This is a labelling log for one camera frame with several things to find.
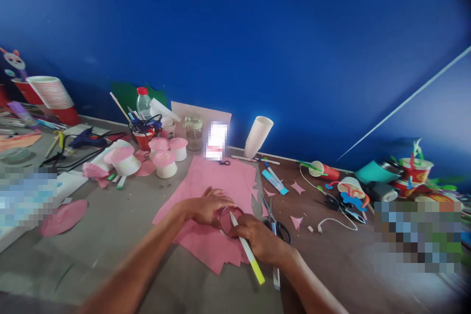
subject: gray table surface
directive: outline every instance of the gray table surface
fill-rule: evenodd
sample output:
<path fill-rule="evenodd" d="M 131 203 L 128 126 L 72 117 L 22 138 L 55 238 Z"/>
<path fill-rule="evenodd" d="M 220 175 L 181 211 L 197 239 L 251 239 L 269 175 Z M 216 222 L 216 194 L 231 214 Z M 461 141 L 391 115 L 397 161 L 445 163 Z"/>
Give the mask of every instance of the gray table surface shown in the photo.
<path fill-rule="evenodd" d="M 89 120 L 93 126 L 125 131 L 126 127 Z M 29 147 L 37 156 L 21 165 L 39 165 L 52 143 L 51 130 Z M 78 158 L 91 148 L 77 153 Z M 239 150 L 231 154 L 240 155 Z M 112 275 L 116 266 L 151 229 L 160 207 L 185 178 L 193 155 L 178 163 L 169 179 L 155 174 L 129 177 L 122 190 L 114 184 L 101 189 L 87 181 L 72 194 L 89 203 L 85 217 L 70 231 L 42 238 L 39 229 L 25 233 L 0 254 L 0 291 L 78 306 Z M 262 191 L 257 164 L 257 186 Z M 0 168 L 11 167 L 0 162 Z M 254 213 L 262 207 L 254 198 Z M 59 280 L 66 270 L 59 286 Z M 263 266 L 266 283 L 259 286 L 249 265 L 224 266 L 219 276 L 186 249 L 172 245 L 140 308 L 140 313 L 282 313 L 280 293 L 273 287 L 271 267 Z"/>

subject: glass jar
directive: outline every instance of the glass jar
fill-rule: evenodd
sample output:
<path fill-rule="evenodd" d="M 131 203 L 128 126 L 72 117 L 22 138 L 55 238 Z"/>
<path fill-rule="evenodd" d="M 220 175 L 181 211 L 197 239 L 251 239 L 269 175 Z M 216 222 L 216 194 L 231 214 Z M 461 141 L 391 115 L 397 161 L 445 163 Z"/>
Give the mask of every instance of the glass jar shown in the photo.
<path fill-rule="evenodd" d="M 203 147 L 203 117 L 199 114 L 185 117 L 187 149 L 199 151 Z"/>

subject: scissors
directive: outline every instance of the scissors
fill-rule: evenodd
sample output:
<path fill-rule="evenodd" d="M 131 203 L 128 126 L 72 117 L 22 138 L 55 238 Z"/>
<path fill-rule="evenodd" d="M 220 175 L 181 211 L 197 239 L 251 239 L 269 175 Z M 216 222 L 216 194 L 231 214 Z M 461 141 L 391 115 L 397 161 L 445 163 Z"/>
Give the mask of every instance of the scissors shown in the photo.
<path fill-rule="evenodd" d="M 266 209 L 268 210 L 268 215 L 269 215 L 269 218 L 268 220 L 264 220 L 263 223 L 268 227 L 268 228 L 271 228 L 271 230 L 273 231 L 273 233 L 278 236 L 279 238 L 281 238 L 281 240 L 285 241 L 286 243 L 288 244 L 292 244 L 293 241 L 291 239 L 291 235 L 289 234 L 288 230 L 286 229 L 286 227 L 283 225 L 283 223 L 281 222 L 278 222 L 275 217 L 273 216 L 273 204 L 272 204 L 272 198 L 270 197 L 270 206 L 268 206 L 268 203 L 266 202 L 265 200 L 265 197 L 263 196 L 262 194 L 262 199 L 263 199 L 263 203 L 265 204 L 265 207 Z"/>

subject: teal container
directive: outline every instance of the teal container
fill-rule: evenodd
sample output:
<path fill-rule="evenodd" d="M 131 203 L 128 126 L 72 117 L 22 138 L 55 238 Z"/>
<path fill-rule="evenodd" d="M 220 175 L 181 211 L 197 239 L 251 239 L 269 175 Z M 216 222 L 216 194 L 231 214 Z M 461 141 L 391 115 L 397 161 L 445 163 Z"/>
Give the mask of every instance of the teal container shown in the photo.
<path fill-rule="evenodd" d="M 355 172 L 355 177 L 365 184 L 369 182 L 390 183 L 393 180 L 399 179 L 404 171 L 404 167 L 399 164 L 388 159 L 381 159 L 368 163 L 365 167 Z"/>

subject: plastic bottle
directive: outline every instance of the plastic bottle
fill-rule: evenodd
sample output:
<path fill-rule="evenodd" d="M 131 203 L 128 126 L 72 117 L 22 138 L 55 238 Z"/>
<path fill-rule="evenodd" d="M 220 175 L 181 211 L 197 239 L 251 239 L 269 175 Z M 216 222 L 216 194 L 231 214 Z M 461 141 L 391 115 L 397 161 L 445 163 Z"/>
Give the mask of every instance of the plastic bottle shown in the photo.
<path fill-rule="evenodd" d="M 144 119 L 146 120 L 152 118 L 151 98 L 149 97 L 149 92 L 147 91 L 147 88 L 138 87 L 137 93 L 139 94 L 136 103 L 137 114 L 139 114 L 140 118 L 142 118 L 142 115 L 144 114 Z"/>

